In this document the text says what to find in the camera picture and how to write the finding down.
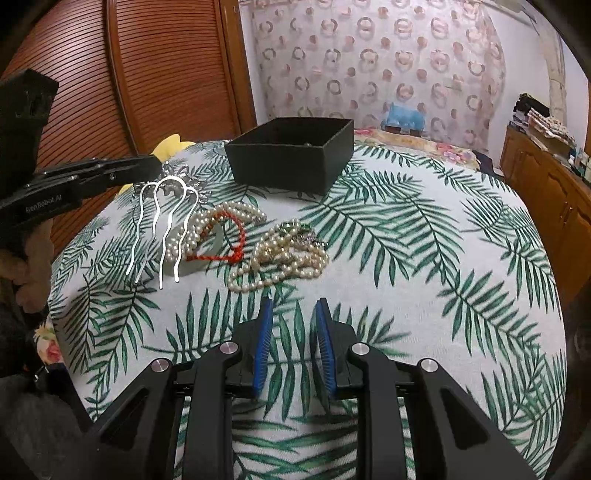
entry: black box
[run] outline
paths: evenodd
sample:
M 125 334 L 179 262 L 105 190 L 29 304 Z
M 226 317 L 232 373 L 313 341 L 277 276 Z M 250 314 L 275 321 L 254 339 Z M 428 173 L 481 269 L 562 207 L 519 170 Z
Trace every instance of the black box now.
M 353 156 L 353 121 L 282 117 L 226 144 L 234 180 L 324 195 Z

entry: wooden louvered door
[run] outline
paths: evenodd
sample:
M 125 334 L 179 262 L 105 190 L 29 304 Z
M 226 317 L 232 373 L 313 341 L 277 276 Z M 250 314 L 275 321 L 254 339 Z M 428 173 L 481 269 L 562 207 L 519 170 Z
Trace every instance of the wooden louvered door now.
M 193 141 L 235 137 L 240 126 L 217 0 L 111 3 L 129 110 L 144 145 L 152 149 L 173 133 Z
M 255 126 L 238 0 L 61 0 L 3 72 L 60 83 L 37 167 L 148 153 L 163 138 L 234 138 Z M 55 219 L 59 253 L 113 198 Z

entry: wall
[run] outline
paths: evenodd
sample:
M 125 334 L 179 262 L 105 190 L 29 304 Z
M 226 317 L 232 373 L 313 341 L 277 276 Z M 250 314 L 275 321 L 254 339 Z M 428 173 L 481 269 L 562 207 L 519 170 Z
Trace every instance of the wall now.
M 519 94 L 527 92 L 548 105 L 550 82 L 538 35 L 525 14 L 508 14 L 487 8 L 501 38 L 505 52 L 506 81 L 504 95 L 490 125 L 489 156 L 498 163 L 505 142 L 506 126 L 513 114 Z M 266 121 L 267 112 L 256 56 L 251 15 L 247 5 L 241 6 L 246 55 L 252 82 L 258 123 Z M 589 115 L 587 78 L 569 48 L 564 46 L 567 88 L 567 123 L 578 145 L 585 145 Z
M 252 31 L 251 13 L 248 5 L 240 5 L 240 18 L 242 32 L 244 34 L 244 49 L 246 50 L 246 60 L 248 62 L 248 74 L 251 78 L 252 100 L 255 105 L 256 122 L 260 125 L 267 121 L 267 109 L 262 92 L 261 71 L 259 69 L 259 62 L 256 59 L 254 33 Z

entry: patterned curtain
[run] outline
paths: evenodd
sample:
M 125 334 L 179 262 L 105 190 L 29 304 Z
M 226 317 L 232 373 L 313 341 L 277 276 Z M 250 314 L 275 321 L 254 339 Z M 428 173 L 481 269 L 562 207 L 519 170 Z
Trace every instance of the patterned curtain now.
M 482 4 L 255 0 L 251 13 L 269 119 L 379 127 L 394 103 L 423 113 L 432 140 L 487 150 L 505 59 Z

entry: human hand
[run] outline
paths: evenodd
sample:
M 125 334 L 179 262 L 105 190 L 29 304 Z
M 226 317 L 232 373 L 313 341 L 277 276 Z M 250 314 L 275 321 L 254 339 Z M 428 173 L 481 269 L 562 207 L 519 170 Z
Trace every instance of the human hand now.
M 21 286 L 15 299 L 25 313 L 42 311 L 51 291 L 51 259 L 53 243 L 50 239 L 53 220 L 38 225 L 25 242 L 27 260 L 0 249 L 0 277 Z

